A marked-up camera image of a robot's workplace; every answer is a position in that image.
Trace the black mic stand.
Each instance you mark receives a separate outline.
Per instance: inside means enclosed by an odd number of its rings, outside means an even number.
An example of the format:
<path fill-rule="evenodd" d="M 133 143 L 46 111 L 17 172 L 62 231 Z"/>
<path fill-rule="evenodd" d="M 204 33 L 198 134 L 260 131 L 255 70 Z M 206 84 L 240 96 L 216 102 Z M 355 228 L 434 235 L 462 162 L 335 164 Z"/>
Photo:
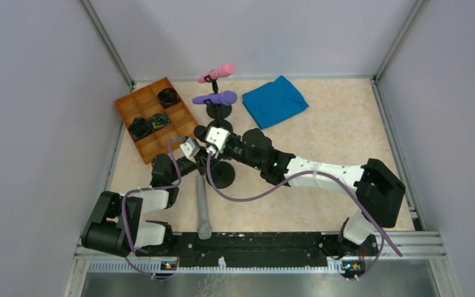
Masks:
<path fill-rule="evenodd" d="M 221 127 L 223 129 L 226 129 L 229 132 L 233 132 L 233 126 L 232 124 L 225 119 L 220 119 L 220 120 L 215 120 L 212 119 L 212 121 L 208 124 L 209 127 Z"/>
<path fill-rule="evenodd" d="M 217 83 L 217 79 L 213 79 L 210 74 L 207 74 L 203 77 L 203 80 L 206 83 L 211 83 L 212 90 L 214 94 L 218 94 L 219 87 Z M 209 117 L 215 120 L 225 119 L 227 118 L 232 112 L 232 106 L 216 104 L 211 100 L 205 100 L 204 103 L 207 105 L 207 114 Z"/>
<path fill-rule="evenodd" d="M 230 187 L 236 177 L 234 167 L 230 163 L 220 160 L 211 159 L 210 173 L 212 176 L 212 181 L 214 182 L 215 187 L 218 189 Z M 213 183 L 210 181 L 208 174 L 205 179 L 209 185 L 212 186 Z"/>

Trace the purple microphone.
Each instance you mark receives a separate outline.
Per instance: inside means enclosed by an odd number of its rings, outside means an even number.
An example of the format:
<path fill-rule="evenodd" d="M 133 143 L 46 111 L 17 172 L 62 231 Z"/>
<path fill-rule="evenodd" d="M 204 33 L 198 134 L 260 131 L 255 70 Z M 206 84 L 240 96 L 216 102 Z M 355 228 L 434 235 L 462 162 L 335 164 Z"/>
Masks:
<path fill-rule="evenodd" d="M 209 95 L 197 96 L 192 99 L 193 104 L 202 105 L 202 104 L 216 104 L 216 105 L 226 105 L 230 106 L 237 102 L 238 95 L 230 90 L 213 93 Z"/>

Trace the silver microphone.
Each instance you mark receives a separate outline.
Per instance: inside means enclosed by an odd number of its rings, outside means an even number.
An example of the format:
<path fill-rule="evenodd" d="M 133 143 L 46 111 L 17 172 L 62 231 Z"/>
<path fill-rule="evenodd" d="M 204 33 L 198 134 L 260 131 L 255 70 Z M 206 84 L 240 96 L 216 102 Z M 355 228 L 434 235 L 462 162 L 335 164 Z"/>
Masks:
<path fill-rule="evenodd" d="M 205 179 L 202 175 L 198 175 L 196 179 L 196 198 L 198 213 L 198 236 L 201 240 L 207 240 L 212 237 L 212 226 L 208 213 L 208 201 L 205 187 Z"/>

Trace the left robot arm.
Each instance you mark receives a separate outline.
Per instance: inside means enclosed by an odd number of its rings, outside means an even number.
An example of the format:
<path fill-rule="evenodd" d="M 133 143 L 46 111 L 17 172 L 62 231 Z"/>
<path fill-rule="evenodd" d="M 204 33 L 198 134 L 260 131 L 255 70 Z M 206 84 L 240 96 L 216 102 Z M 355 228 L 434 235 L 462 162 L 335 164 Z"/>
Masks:
<path fill-rule="evenodd" d="M 81 245 L 119 257 L 133 252 L 147 253 L 150 246 L 162 246 L 172 237 L 165 222 L 146 221 L 145 213 L 165 210 L 174 205 L 184 176 L 202 172 L 205 153 L 194 157 L 173 158 L 159 154 L 152 161 L 152 179 L 148 187 L 125 194 L 102 192 L 81 235 Z"/>

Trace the pink microphone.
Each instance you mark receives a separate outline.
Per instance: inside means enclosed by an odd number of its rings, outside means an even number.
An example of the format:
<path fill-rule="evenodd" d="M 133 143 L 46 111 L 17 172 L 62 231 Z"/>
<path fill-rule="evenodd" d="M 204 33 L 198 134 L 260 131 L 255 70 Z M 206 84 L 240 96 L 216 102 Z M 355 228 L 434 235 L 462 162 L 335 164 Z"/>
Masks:
<path fill-rule="evenodd" d="M 201 75 L 197 82 L 200 84 L 211 83 L 217 79 L 229 77 L 234 74 L 235 68 L 231 63 L 222 64 L 216 69 L 208 71 L 206 74 Z"/>

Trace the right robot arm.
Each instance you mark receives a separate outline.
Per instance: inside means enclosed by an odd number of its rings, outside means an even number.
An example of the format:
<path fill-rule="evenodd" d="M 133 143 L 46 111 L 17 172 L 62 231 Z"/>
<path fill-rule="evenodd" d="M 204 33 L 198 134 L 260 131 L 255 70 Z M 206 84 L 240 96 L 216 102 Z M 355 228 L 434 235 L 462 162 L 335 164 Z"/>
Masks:
<path fill-rule="evenodd" d="M 361 245 L 369 235 L 378 232 L 396 248 L 385 229 L 395 227 L 406 187 L 384 162 L 370 158 L 361 165 L 334 165 L 307 160 L 275 149 L 272 140 L 259 129 L 239 136 L 223 128 L 212 128 L 206 140 L 211 145 L 209 153 L 258 170 L 274 189 L 313 187 L 346 194 L 358 211 L 347 219 L 341 237 Z"/>

